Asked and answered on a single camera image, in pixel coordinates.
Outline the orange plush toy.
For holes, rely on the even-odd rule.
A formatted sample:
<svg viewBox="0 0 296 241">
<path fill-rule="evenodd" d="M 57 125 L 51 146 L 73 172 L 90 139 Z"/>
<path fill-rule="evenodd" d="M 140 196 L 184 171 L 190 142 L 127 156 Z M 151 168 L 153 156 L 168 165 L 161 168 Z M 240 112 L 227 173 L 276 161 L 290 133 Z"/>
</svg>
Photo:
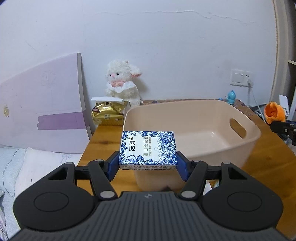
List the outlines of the orange plush toy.
<svg viewBox="0 0 296 241">
<path fill-rule="evenodd" d="M 285 110 L 274 101 L 268 103 L 264 108 L 266 122 L 270 125 L 273 121 L 285 122 Z"/>
</svg>

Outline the blue white patterned box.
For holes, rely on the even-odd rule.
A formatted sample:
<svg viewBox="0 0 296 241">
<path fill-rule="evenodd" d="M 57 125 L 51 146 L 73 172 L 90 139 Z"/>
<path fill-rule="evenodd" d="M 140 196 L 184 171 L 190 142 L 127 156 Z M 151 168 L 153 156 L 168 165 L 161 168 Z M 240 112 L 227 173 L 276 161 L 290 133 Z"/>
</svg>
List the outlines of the blue white patterned box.
<svg viewBox="0 0 296 241">
<path fill-rule="evenodd" d="M 119 166 L 126 170 L 170 170 L 176 168 L 175 135 L 171 131 L 123 131 Z"/>
</svg>

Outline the white phone stand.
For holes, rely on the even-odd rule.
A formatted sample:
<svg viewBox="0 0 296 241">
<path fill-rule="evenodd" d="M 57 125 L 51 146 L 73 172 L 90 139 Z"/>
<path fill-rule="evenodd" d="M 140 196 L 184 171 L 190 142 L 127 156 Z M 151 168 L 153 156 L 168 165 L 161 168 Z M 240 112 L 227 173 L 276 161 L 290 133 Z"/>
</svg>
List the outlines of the white phone stand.
<svg viewBox="0 0 296 241">
<path fill-rule="evenodd" d="M 289 110 L 289 105 L 288 105 L 288 99 L 287 99 L 287 97 L 284 96 L 284 95 L 279 95 L 278 98 L 279 98 L 279 101 L 280 101 L 280 106 L 285 111 L 285 116 L 288 117 L 289 114 L 290 114 L 290 110 Z"/>
</svg>

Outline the dark grey laptop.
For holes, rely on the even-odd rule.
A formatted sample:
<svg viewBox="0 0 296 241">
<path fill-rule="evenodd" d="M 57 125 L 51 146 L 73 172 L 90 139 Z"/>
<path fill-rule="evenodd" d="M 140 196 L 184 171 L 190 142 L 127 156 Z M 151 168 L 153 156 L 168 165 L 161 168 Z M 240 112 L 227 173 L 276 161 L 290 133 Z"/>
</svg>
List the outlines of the dark grey laptop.
<svg viewBox="0 0 296 241">
<path fill-rule="evenodd" d="M 250 109 L 256 113 L 258 116 L 262 116 L 264 114 L 264 109 L 265 109 L 266 104 L 260 104 L 259 106 L 251 106 Z"/>
</svg>

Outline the beige plastic storage bin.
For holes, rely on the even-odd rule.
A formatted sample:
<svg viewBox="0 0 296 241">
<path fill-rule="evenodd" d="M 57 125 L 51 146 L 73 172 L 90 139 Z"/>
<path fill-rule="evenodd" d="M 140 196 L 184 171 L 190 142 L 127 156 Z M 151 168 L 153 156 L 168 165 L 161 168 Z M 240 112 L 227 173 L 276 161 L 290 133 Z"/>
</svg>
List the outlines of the beige plastic storage bin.
<svg viewBox="0 0 296 241">
<path fill-rule="evenodd" d="M 171 131 L 176 151 L 191 161 L 218 166 L 232 162 L 242 167 L 259 139 L 257 125 L 234 106 L 221 100 L 184 100 L 130 109 L 123 131 Z M 184 186 L 177 169 L 133 170 L 144 191 Z"/>
</svg>

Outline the gold tissue pack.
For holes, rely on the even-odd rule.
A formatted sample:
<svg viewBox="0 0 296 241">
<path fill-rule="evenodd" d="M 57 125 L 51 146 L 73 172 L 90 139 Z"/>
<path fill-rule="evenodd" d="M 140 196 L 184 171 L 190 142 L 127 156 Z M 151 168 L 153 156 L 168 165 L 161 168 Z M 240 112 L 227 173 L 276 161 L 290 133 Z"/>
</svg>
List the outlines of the gold tissue pack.
<svg viewBox="0 0 296 241">
<path fill-rule="evenodd" d="M 93 97 L 95 102 L 91 116 L 93 123 L 98 126 L 123 126 L 126 113 L 131 105 L 128 100 L 117 97 Z"/>
</svg>

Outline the blue cartoon figurine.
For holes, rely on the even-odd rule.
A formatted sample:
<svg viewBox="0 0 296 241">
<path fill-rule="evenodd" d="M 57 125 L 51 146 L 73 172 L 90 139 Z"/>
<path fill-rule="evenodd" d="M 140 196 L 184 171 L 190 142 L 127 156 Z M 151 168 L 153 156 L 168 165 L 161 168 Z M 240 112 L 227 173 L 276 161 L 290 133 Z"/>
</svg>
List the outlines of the blue cartoon figurine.
<svg viewBox="0 0 296 241">
<path fill-rule="evenodd" d="M 234 105 L 235 99 L 236 99 L 236 93 L 234 92 L 234 90 L 231 90 L 230 92 L 228 92 L 226 96 L 226 102 L 230 105 Z"/>
</svg>

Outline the lilac bed headboard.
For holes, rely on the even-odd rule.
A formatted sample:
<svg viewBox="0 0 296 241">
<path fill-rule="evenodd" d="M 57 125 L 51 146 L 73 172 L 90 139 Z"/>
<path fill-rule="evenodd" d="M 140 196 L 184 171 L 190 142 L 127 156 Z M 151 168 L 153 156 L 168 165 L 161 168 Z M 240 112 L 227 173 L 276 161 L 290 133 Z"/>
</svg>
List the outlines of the lilac bed headboard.
<svg viewBox="0 0 296 241">
<path fill-rule="evenodd" d="M 79 53 L 1 83 L 2 146 L 78 154 L 90 137 Z"/>
</svg>

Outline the white plush lamb toy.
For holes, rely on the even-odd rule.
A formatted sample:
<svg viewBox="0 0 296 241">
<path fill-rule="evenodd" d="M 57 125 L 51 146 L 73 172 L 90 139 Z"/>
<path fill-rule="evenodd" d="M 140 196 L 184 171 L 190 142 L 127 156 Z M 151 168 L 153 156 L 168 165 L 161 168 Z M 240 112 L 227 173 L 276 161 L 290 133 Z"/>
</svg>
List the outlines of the white plush lamb toy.
<svg viewBox="0 0 296 241">
<path fill-rule="evenodd" d="M 128 61 L 112 60 L 107 65 L 106 95 L 128 100 L 132 108 L 139 106 L 140 93 L 133 80 L 140 75 L 140 69 Z"/>
</svg>

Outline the white wall switch socket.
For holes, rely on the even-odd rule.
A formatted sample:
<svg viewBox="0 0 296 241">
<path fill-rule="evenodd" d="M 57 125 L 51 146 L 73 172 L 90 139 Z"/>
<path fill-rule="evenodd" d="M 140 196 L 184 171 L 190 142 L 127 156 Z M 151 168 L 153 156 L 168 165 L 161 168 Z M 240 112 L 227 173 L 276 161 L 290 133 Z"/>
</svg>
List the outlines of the white wall switch socket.
<svg viewBox="0 0 296 241">
<path fill-rule="evenodd" d="M 232 69 L 230 76 L 230 84 L 234 86 L 248 87 L 252 80 L 252 72 Z"/>
</svg>

